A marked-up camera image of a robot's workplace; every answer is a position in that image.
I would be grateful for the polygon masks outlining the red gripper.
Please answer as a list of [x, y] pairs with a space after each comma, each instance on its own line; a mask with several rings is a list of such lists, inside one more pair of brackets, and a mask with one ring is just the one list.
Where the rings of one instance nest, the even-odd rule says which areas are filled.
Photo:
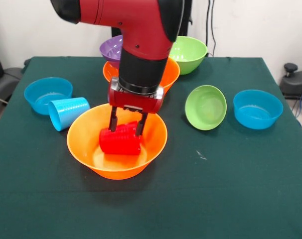
[[138, 111], [142, 118], [137, 124], [136, 136], [141, 136], [144, 131], [148, 114], [156, 114], [164, 100], [164, 88], [158, 86], [155, 93], [151, 95], [139, 95], [126, 91], [119, 83], [118, 77], [112, 77], [108, 89], [108, 101], [112, 105], [109, 131], [115, 132], [117, 128], [117, 107]]

